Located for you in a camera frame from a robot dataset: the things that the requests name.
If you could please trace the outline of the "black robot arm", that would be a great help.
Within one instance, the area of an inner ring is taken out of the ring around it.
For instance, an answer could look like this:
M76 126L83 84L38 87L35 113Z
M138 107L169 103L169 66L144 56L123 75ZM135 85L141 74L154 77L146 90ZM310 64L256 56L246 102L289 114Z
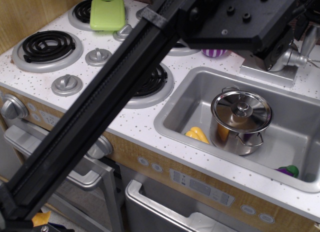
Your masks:
M132 98L169 50L183 39L193 49L205 47L271 55L298 12L296 0L156 0L144 11L128 39L72 104L35 153L0 188L1 215L28 230L32 217L49 199L85 152ZM228 209L232 218L261 231L317 232L320 197L280 191L282 173L255 172L214 156L205 165L182 155L164 155L184 173L232 193L238 205L272 216L275 222Z

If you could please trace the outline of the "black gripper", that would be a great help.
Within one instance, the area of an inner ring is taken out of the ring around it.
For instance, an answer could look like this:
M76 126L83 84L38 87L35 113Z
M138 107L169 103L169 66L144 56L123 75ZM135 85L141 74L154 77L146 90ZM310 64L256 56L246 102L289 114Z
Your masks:
M297 0L297 8L302 7L295 18L294 38L299 41L309 22L320 24L320 0Z

